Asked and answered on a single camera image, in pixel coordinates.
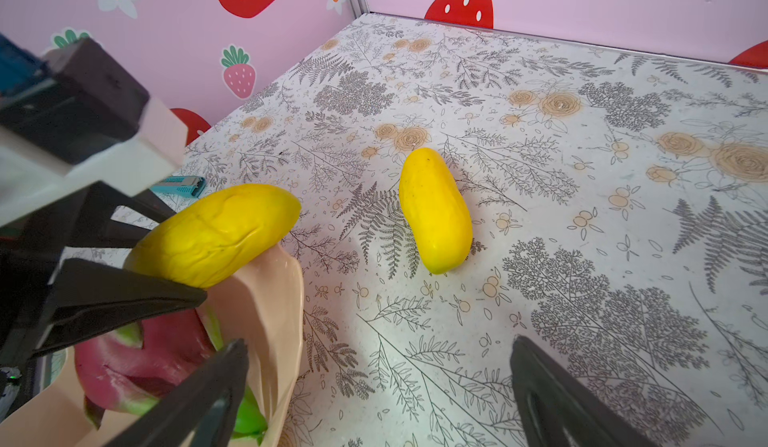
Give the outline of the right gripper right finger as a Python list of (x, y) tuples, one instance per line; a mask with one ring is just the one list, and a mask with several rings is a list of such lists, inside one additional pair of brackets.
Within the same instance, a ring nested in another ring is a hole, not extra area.
[(549, 354), (525, 336), (510, 358), (512, 388), (530, 446), (651, 446)]

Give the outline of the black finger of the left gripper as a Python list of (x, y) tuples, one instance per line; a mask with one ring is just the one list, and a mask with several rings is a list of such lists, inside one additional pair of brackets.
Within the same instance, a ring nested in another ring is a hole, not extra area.
[(32, 354), (46, 355), (133, 322), (196, 308), (206, 299), (199, 288), (68, 259), (43, 304)]

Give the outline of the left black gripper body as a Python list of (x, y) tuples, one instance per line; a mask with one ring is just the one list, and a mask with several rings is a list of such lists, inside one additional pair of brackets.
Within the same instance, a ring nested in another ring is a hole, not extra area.
[(21, 367), (34, 356), (42, 307), (66, 260), (67, 247), (131, 248), (147, 230), (113, 220), (128, 207), (162, 222), (173, 210), (146, 190), (134, 197), (98, 182), (30, 214), (19, 236), (1, 242), (1, 364)]

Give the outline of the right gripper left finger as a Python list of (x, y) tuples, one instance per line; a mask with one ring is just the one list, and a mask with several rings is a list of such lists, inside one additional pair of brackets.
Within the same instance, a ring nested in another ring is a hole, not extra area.
[(236, 339), (206, 361), (110, 446), (226, 446), (244, 395), (249, 368), (245, 341)]

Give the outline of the pink dragon fruit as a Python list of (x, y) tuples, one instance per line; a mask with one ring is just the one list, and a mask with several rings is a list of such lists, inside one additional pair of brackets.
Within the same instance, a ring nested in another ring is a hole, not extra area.
[(207, 307), (145, 319), (74, 346), (84, 414), (99, 429), (107, 411), (142, 416), (224, 347)]

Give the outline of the yellow fake fruit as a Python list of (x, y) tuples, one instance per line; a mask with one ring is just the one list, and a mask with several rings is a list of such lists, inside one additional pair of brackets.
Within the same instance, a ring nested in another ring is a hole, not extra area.
[(300, 201), (282, 188), (230, 187), (160, 223), (131, 250), (124, 268), (208, 289), (275, 246), (300, 212)]
[(441, 275), (469, 256), (472, 219), (441, 155), (420, 148), (407, 157), (399, 182), (401, 210), (426, 269)]

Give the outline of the pink scalloped fruit bowl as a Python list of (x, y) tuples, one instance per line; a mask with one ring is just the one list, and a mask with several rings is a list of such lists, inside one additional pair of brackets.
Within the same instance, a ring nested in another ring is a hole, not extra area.
[[(227, 341), (248, 349), (247, 384), (267, 419), (263, 445), (279, 443), (303, 351), (304, 282), (299, 262), (275, 246), (210, 288), (203, 310), (219, 320)], [(74, 350), (68, 348), (56, 380), (1, 424), (4, 446), (102, 446), (135, 422), (106, 412), (96, 428), (84, 411)]]

